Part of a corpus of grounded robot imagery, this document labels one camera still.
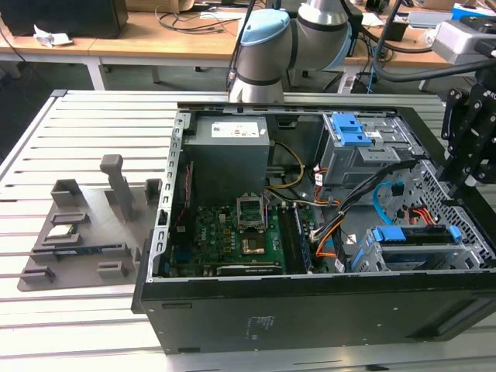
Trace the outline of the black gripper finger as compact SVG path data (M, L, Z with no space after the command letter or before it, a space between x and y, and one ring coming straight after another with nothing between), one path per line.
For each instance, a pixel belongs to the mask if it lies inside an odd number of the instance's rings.
M495 184L495 151L486 150L475 153L469 160L470 172L467 186L476 187L479 184Z
M437 172L438 179L448 185L449 196L457 194L469 174L468 126L465 119L470 108L468 101L468 91L462 88L449 90L441 129L441 137L447 142L445 161Z

